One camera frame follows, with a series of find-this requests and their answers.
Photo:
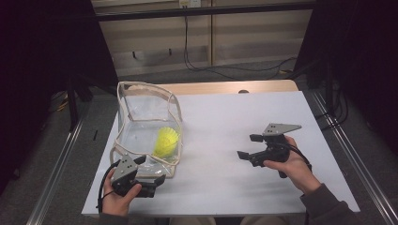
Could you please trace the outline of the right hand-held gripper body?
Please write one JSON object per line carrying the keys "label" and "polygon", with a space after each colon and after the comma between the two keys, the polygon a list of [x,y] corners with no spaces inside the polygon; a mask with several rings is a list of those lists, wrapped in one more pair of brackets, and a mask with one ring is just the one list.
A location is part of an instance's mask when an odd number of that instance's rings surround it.
{"label": "right hand-held gripper body", "polygon": [[286,162],[290,155],[290,147],[284,134],[290,131],[298,130],[301,125],[288,125],[270,123],[263,131],[263,141],[267,148],[264,151],[253,153],[249,155],[251,164],[263,167],[265,160]]}

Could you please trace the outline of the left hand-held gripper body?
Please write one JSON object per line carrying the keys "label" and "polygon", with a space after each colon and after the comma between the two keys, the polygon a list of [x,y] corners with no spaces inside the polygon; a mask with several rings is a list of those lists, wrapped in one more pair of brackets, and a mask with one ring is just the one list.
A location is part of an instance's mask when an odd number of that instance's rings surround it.
{"label": "left hand-held gripper body", "polygon": [[154,183],[140,182],[136,179],[138,166],[129,155],[120,159],[111,178],[111,185],[117,195],[125,196],[133,186],[140,184],[142,189],[137,195],[138,198],[153,198],[155,196],[157,187]]}

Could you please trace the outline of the clear plastic bag beige trim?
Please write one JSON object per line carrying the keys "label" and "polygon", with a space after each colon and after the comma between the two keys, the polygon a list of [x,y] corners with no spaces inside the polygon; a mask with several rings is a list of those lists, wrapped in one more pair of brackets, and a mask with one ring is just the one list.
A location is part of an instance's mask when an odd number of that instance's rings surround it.
{"label": "clear plastic bag beige trim", "polygon": [[[183,141],[183,119],[176,95],[171,92],[160,97],[154,94],[127,95],[121,90],[124,83],[132,82],[120,82],[117,86],[117,134],[110,150],[110,161],[114,163],[125,155],[133,159],[146,156],[146,161],[138,166],[139,178],[155,178],[163,174],[173,177],[181,159]],[[178,132],[179,140],[168,157],[154,157],[158,132],[164,127]]]}

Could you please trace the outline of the person's right hand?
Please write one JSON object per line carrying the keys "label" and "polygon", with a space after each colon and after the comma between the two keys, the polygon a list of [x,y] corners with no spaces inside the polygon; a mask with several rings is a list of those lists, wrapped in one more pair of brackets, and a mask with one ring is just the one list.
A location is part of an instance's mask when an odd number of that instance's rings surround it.
{"label": "person's right hand", "polygon": [[305,195],[314,192],[321,186],[304,159],[296,152],[291,151],[286,162],[265,160],[263,164],[268,168],[285,173],[294,186]]}

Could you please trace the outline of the person's left hand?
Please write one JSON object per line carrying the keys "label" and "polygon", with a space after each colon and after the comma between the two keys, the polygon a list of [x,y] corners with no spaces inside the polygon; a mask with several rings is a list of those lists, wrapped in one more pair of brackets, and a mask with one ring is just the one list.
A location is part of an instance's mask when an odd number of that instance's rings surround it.
{"label": "person's left hand", "polygon": [[126,217],[129,213],[130,203],[139,194],[142,189],[140,184],[133,186],[125,196],[115,194],[111,185],[111,178],[115,169],[111,169],[105,178],[102,198],[102,212],[104,214]]}

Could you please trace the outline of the white table board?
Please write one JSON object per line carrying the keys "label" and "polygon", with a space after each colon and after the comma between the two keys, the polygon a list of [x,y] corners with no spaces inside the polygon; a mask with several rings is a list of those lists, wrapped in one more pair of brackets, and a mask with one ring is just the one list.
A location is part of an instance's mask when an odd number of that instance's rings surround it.
{"label": "white table board", "polygon": [[265,149],[252,142],[270,123],[291,124],[290,137],[314,175],[338,200],[359,206],[302,92],[180,95],[183,146],[172,178],[154,197],[138,198],[130,214],[144,217],[246,216],[304,212],[300,191],[277,172],[254,167],[238,152]]}

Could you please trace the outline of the wooden table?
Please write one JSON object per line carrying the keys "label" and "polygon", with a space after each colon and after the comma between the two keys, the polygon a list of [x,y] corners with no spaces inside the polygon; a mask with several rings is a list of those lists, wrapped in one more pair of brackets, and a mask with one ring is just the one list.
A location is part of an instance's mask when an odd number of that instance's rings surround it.
{"label": "wooden table", "polygon": [[202,94],[237,94],[249,93],[291,92],[298,91],[295,82],[291,80],[277,81],[244,81],[244,82],[192,82],[151,84],[145,82],[125,82],[121,86],[123,94],[155,96],[168,95],[202,95]]}

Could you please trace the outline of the black metal stand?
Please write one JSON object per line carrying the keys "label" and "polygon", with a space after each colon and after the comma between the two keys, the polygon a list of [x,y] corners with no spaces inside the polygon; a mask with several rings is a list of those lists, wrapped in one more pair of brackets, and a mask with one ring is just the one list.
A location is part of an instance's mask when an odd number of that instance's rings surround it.
{"label": "black metal stand", "polygon": [[89,79],[82,74],[69,75],[67,93],[70,116],[69,130],[73,131],[79,122],[76,97],[79,97],[82,102],[91,101],[93,98],[93,94],[89,89]]}

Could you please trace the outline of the black horizontal bar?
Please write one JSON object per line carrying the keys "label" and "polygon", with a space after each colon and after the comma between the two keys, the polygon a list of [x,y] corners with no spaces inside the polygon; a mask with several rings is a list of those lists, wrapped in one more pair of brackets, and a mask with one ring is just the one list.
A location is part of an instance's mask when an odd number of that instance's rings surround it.
{"label": "black horizontal bar", "polygon": [[280,4],[264,4],[264,5],[249,5],[249,6],[175,8],[175,9],[160,9],[160,10],[149,10],[149,11],[120,12],[120,13],[99,13],[95,16],[95,20],[99,22],[109,22],[109,21],[158,19],[158,18],[188,17],[188,16],[208,16],[208,15],[222,15],[222,14],[252,13],[252,12],[256,13],[256,12],[307,10],[307,9],[313,9],[315,6],[316,2],[297,2],[297,3],[280,3]]}

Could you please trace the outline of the dark curtain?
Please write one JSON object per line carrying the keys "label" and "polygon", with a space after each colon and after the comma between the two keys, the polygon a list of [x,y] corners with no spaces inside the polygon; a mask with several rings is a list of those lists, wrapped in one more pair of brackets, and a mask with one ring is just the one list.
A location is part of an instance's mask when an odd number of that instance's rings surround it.
{"label": "dark curtain", "polygon": [[295,69],[310,86],[330,65],[370,125],[398,154],[398,0],[314,0]]}
{"label": "dark curtain", "polygon": [[0,194],[48,116],[52,95],[118,78],[92,0],[0,0]]}

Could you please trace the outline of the aluminium floor rail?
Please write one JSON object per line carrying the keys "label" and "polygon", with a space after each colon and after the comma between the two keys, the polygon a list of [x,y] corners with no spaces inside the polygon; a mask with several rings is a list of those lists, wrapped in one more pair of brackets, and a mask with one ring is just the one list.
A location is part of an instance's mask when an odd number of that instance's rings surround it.
{"label": "aluminium floor rail", "polygon": [[377,208],[381,217],[383,217],[387,225],[398,225],[398,214],[390,204],[390,201],[386,197],[384,191],[370,174],[369,170],[360,158],[360,155],[356,151],[356,148],[346,136],[343,128],[338,124],[337,120],[328,113],[326,101],[322,95],[319,92],[315,92],[313,93],[313,98],[319,110],[324,114],[324,117],[328,122],[328,127],[331,129],[337,141],[343,148],[344,153],[356,171],[366,191],[370,195],[370,198],[375,204],[375,207]]}
{"label": "aluminium floor rail", "polygon": [[32,213],[26,222],[26,225],[42,225],[54,198],[56,189],[61,181],[61,176],[69,161],[70,154],[80,135],[84,120],[88,114],[90,106],[90,103],[84,104],[83,107],[78,111],[80,118],[77,120],[77,124],[74,129],[69,132],[69,135],[63,145],[61,153],[54,165],[54,168],[45,185],[45,188],[42,190],[32,210]]}

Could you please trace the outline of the white wall socket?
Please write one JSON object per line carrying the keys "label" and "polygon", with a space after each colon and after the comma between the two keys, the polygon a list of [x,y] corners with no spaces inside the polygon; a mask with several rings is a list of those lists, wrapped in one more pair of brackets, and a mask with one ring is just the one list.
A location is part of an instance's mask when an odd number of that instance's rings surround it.
{"label": "white wall socket", "polygon": [[202,6],[201,0],[178,0],[181,8],[199,8]]}

